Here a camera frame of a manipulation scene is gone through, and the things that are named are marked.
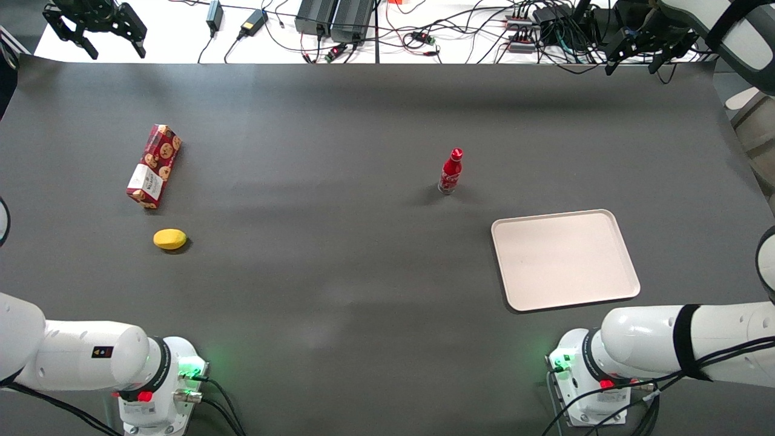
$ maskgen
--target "tray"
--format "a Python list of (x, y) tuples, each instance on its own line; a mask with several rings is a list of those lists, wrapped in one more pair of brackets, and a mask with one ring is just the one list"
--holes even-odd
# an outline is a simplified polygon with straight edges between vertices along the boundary
[(506, 300), (516, 310), (626, 299), (640, 292), (616, 218), (607, 210), (497, 220), (491, 232)]

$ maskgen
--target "coca-cola bottle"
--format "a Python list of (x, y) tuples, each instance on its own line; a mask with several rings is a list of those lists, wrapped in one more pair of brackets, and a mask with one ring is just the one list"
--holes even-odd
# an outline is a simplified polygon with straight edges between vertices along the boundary
[(463, 159), (463, 151), (455, 148), (449, 154), (449, 159), (444, 162), (444, 167), (441, 170), (441, 179), (439, 180), (439, 191), (445, 196), (451, 194), (457, 186), (457, 179), (463, 170), (463, 164), (460, 163), (461, 159)]

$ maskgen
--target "red cookie box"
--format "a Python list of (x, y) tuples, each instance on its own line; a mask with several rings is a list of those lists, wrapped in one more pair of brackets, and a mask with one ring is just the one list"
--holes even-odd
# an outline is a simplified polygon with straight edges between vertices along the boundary
[(150, 130), (148, 142), (140, 163), (135, 168), (126, 194), (142, 207), (159, 207), (161, 193), (167, 186), (167, 180), (175, 164), (175, 156), (183, 141), (164, 124), (156, 124)]

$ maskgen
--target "gray table mat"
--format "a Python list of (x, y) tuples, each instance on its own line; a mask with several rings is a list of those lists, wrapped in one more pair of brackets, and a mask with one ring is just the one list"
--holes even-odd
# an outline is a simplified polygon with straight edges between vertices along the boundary
[[(148, 213), (124, 189), (153, 123), (184, 148)], [(0, 123), (2, 290), (51, 319), (188, 338), (251, 435), (539, 434), (543, 354), (566, 330), (618, 306), (765, 300), (753, 254), (773, 217), (735, 141), (703, 65), (663, 86), (639, 67), (26, 58)], [(596, 208), (640, 295), (507, 310), (491, 223)], [(166, 227), (186, 252), (152, 245)], [(655, 434), (772, 434), (772, 394), (682, 381)], [(57, 395), (104, 416), (97, 393)], [(227, 432), (198, 407), (189, 434)], [(0, 433), (93, 431), (3, 393)]]

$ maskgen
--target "yellow lemon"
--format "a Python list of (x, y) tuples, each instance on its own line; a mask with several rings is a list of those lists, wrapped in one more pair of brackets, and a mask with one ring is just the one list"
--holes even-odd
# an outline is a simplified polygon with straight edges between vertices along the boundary
[(159, 230), (153, 235), (153, 243), (164, 250), (177, 250), (186, 243), (186, 234), (178, 229)]

